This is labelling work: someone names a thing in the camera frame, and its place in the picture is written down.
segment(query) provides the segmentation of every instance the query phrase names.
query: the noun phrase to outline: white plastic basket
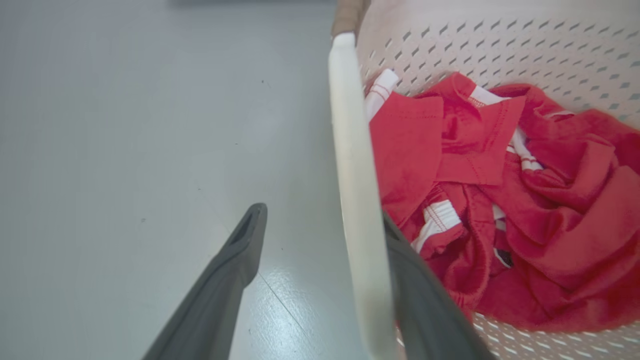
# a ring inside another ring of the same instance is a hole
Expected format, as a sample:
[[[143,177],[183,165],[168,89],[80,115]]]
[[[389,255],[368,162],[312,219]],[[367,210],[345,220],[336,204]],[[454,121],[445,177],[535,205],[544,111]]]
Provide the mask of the white plastic basket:
[[[386,68],[400,77],[396,92],[403,95],[454,71],[485,88],[532,83],[568,110],[597,108],[640,129],[640,1],[379,0],[368,10],[366,2],[340,0],[330,88],[362,338],[373,358],[391,359],[397,356],[392,299],[364,83]],[[357,48],[350,31],[358,33]],[[504,359],[640,357],[637,324],[598,334],[545,334],[478,316],[476,329]]]

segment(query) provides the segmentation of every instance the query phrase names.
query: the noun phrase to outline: red clothing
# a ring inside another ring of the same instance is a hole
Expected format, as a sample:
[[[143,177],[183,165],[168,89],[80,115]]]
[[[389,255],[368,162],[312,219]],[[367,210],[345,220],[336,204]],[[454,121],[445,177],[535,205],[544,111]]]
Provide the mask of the red clothing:
[[[639,319],[640,132],[567,114],[530,85],[486,102],[476,90],[455,74],[382,106],[371,134],[383,209],[466,313],[547,331]],[[506,151],[516,126],[530,155]]]

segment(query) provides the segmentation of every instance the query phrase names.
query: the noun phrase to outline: red garment with white trim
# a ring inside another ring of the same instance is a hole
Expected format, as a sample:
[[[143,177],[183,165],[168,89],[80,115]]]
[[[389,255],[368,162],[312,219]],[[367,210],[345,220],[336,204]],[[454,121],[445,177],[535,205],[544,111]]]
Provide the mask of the red garment with white trim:
[[[547,331],[637,320],[640,133],[530,85],[492,92],[454,74],[390,97],[371,122],[383,209],[467,314]]]

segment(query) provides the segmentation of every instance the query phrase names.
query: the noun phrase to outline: gray floor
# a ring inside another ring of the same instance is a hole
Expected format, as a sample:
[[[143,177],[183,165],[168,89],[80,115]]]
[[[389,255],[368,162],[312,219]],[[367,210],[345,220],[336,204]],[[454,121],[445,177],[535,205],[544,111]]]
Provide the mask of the gray floor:
[[[231,359],[363,359],[333,5],[0,1],[0,358],[139,359],[269,206]]]

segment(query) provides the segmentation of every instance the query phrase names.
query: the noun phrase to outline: perforated basket wall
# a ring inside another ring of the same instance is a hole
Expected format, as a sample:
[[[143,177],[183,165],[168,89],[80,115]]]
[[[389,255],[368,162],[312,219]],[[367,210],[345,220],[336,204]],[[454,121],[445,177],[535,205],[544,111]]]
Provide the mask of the perforated basket wall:
[[[358,36],[363,83],[385,68],[415,95],[459,71],[485,88],[533,83],[565,108],[640,129],[640,1],[374,1]],[[501,359],[640,359],[640,325],[517,331],[477,316]]]

